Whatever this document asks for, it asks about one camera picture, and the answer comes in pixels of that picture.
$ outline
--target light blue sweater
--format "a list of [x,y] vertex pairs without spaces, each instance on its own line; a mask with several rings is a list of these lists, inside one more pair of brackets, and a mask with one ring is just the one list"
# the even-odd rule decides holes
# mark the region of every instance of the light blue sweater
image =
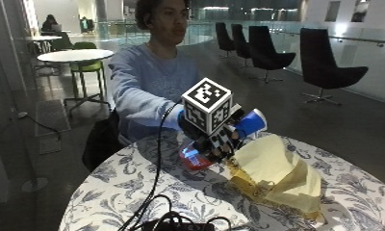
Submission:
[[[120,115],[120,140],[128,144],[158,134],[166,111],[198,83],[198,69],[183,52],[178,51],[175,59],[162,59],[146,44],[122,49],[108,66]],[[182,104],[175,107],[163,127],[180,130],[178,118],[183,108]]]

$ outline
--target crumpled paper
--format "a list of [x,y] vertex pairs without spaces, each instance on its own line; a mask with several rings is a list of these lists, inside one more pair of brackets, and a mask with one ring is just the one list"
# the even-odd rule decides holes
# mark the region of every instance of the crumpled paper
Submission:
[[237,188],[256,203],[288,205],[308,218],[320,215],[321,175],[276,135],[249,142],[228,161]]

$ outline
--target person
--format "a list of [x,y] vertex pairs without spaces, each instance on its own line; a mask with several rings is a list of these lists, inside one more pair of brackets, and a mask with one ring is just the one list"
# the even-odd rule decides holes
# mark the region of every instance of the person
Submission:
[[58,25],[58,23],[55,21],[55,18],[53,16],[53,14],[50,14],[49,17],[47,17],[46,22],[43,23],[43,26],[42,26],[43,36],[46,34],[49,34],[50,32],[51,33],[54,32],[54,28],[53,28],[54,25]]
[[[190,0],[139,0],[136,23],[150,30],[150,41],[120,50],[111,62],[112,92],[120,116],[124,146],[158,134],[166,111],[198,83],[195,62],[179,49],[188,26]],[[178,104],[163,122],[164,129],[182,130]]]

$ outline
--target man's right arm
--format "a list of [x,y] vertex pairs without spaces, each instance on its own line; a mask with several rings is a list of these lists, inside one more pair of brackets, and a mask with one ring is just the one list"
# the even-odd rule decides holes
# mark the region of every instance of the man's right arm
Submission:
[[[118,113],[139,124],[146,126],[159,126],[166,111],[175,105],[171,100],[142,90],[140,68],[143,68],[144,58],[135,52],[122,50],[112,58],[110,67],[112,69],[112,89],[116,102]],[[183,105],[178,105],[168,115],[163,126],[180,130],[179,113]]]

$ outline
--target white wall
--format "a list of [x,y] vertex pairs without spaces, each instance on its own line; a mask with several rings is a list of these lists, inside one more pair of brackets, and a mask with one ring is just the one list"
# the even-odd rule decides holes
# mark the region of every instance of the white wall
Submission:
[[78,0],[81,18],[96,19],[94,0]]
[[305,23],[345,24],[348,27],[385,29],[385,0],[370,0],[365,22],[351,22],[357,0],[341,0],[336,22],[325,22],[331,0],[309,0]]
[[106,0],[106,13],[108,21],[124,20],[123,10],[123,0]]
[[34,2],[41,28],[49,14],[53,14],[65,31],[82,33],[78,0],[34,0]]

